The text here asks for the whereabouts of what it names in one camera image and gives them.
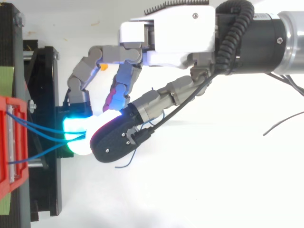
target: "silver metal cylinder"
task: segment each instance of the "silver metal cylinder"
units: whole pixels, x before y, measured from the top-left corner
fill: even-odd
[[[29,168],[41,168],[41,167],[43,167],[41,158],[36,158],[36,159],[33,159],[33,160],[29,161],[28,167]]]
[[[280,65],[274,70],[278,75],[304,73],[304,11],[283,11],[279,17],[286,29],[286,48]]]
[[[30,61],[33,56],[33,51],[24,51],[23,52],[23,61]]]

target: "white background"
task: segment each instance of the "white background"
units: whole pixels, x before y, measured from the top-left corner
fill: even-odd
[[[54,46],[59,97],[93,45],[117,44],[119,25],[162,0],[15,0],[26,16],[24,39]],[[220,1],[210,0],[217,6]],[[304,10],[298,0],[253,1],[256,12]],[[88,87],[102,110],[117,66]],[[144,68],[136,99],[189,71]],[[304,85],[301,76],[295,81]],[[304,99],[265,75],[219,76],[204,96],[170,120],[131,155],[103,164],[93,155],[62,160],[63,211],[40,213],[33,228],[302,228]]]

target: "green tape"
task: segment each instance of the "green tape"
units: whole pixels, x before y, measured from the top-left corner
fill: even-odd
[[[14,80],[14,67],[0,66],[0,96],[11,96]],[[0,215],[10,213],[10,193],[0,199]]]
[[[11,96],[14,80],[14,67],[0,66],[0,96]]]
[[[10,193],[0,199],[0,215],[9,215],[10,213]]]

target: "black coiled cable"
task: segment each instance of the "black coiled cable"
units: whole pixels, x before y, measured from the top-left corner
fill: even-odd
[[[230,63],[235,55],[238,44],[251,23],[255,9],[247,0],[228,0],[216,8],[216,13],[238,13],[236,21],[229,29],[224,40],[220,44],[216,57],[215,73],[230,74]]]

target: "glowing object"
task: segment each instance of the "glowing object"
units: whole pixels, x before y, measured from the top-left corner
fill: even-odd
[[[79,155],[88,155],[92,153],[90,141],[95,132],[105,125],[107,122],[120,116],[121,113],[115,110],[107,110],[99,116],[92,115],[87,118],[65,118],[63,121],[63,129],[65,132],[82,132],[86,131],[85,139],[69,142],[69,149]],[[79,137],[78,134],[65,134],[65,139],[74,139]]]

